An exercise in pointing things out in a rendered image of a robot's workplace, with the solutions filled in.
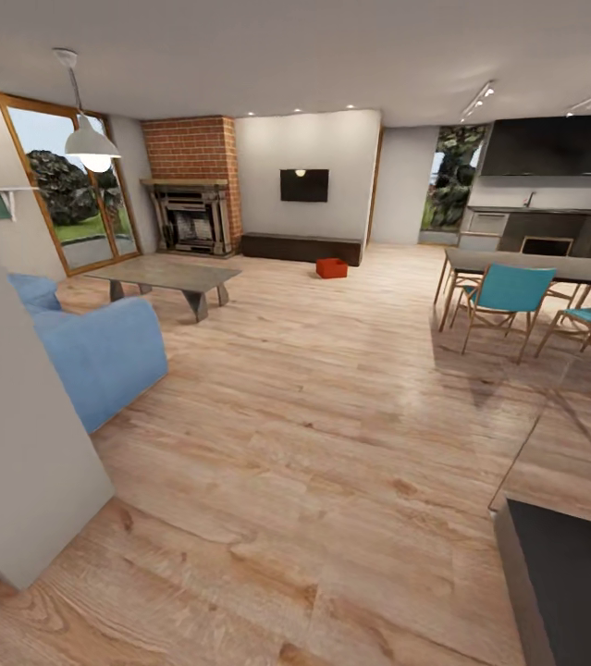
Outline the storage box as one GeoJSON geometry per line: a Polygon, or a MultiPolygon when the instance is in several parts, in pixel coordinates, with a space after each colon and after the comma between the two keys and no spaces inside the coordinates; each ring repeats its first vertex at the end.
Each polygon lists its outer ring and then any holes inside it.
{"type": "Polygon", "coordinates": [[[339,258],[316,260],[316,273],[323,279],[344,278],[348,275],[348,264],[339,258]]]}

